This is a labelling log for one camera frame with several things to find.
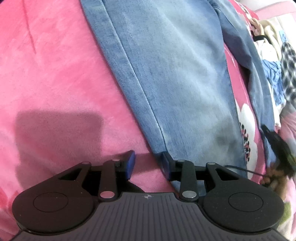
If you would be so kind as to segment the blue denim jeans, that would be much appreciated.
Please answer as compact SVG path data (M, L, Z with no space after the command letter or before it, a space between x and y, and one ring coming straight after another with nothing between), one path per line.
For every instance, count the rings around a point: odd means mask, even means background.
M81 1L152 152L238 167L275 159L267 79L235 1Z

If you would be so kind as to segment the pink grey floral duvet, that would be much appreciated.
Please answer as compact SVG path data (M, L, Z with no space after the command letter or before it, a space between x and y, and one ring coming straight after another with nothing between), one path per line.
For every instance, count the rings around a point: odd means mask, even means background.
M284 215L278 226L278 231L287 240L295 240L295 108L286 105L280 114L280 137L285 141L284 162L287 184L285 186Z

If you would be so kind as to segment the black white plaid shirt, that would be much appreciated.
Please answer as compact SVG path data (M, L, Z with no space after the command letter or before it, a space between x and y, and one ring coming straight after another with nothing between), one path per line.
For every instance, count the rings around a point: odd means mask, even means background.
M289 42L281 46L281 77L285 99L295 108L295 51Z

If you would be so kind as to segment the pink floral bed blanket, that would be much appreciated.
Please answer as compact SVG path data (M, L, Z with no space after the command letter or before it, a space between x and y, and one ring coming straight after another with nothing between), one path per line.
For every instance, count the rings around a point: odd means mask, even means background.
M1 240L13 200L80 162L136 153L132 183L171 192L81 1L1 3Z

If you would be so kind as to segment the light blue shirt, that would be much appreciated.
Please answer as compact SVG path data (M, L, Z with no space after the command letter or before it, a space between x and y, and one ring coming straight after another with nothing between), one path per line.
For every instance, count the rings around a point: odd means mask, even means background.
M273 46L274 48L276 48L276 51L279 55L281 53L281 49L280 49L281 45L275 44ZM273 99L275 101L276 106L279 106L285 103L280 61L269 62L267 60L262 60L265 76L273 89Z

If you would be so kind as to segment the black garment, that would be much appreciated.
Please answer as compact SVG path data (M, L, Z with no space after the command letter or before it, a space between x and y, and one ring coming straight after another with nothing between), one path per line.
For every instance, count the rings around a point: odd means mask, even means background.
M253 36L253 40L254 40L254 42L256 42L256 41L260 41L260 40L267 40L267 42L268 42L269 44L272 44L270 38L267 37L266 35Z

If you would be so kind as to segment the cream knit sweater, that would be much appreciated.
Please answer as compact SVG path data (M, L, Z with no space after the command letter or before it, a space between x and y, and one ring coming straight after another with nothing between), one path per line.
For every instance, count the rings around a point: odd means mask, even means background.
M280 31L268 20L249 19L251 25L252 37L258 35L266 35L270 38L272 45L282 44Z

